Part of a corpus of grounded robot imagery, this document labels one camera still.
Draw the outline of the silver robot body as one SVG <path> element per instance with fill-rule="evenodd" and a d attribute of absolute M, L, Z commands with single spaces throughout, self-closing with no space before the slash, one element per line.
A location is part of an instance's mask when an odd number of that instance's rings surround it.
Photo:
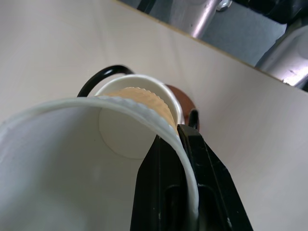
<path fill-rule="evenodd" d="M 308 92 L 308 0 L 136 0 L 136 9 Z"/>

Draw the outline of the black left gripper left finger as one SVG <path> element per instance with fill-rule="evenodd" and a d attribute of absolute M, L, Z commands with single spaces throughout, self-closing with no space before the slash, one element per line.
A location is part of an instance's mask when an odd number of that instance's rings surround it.
<path fill-rule="evenodd" d="M 196 231 L 182 163 L 159 136 L 137 173 L 130 231 Z"/>

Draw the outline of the ribbed tan paper cup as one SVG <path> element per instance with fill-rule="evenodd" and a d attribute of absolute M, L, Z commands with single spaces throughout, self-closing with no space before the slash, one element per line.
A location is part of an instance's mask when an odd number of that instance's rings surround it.
<path fill-rule="evenodd" d="M 169 107 L 176 125 L 185 124 L 182 107 L 171 89 L 163 82 L 142 74 L 129 74 L 117 77 L 104 84 L 95 96 L 116 90 L 135 87 L 148 90 L 159 96 Z"/>

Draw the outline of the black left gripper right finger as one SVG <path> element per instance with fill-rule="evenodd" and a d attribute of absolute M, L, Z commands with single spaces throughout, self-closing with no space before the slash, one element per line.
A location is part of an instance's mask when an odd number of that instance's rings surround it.
<path fill-rule="evenodd" d="M 253 231 L 225 165 L 196 129 L 179 125 L 178 132 L 197 181 L 198 231 Z"/>

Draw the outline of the white paper cup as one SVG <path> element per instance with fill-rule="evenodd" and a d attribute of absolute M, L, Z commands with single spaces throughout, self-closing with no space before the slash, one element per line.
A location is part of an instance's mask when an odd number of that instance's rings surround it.
<path fill-rule="evenodd" d="M 183 165 L 184 228 L 196 230 L 196 179 L 175 127 L 144 103 L 100 96 L 44 103 L 0 125 L 0 231 L 129 231 L 156 136 Z"/>

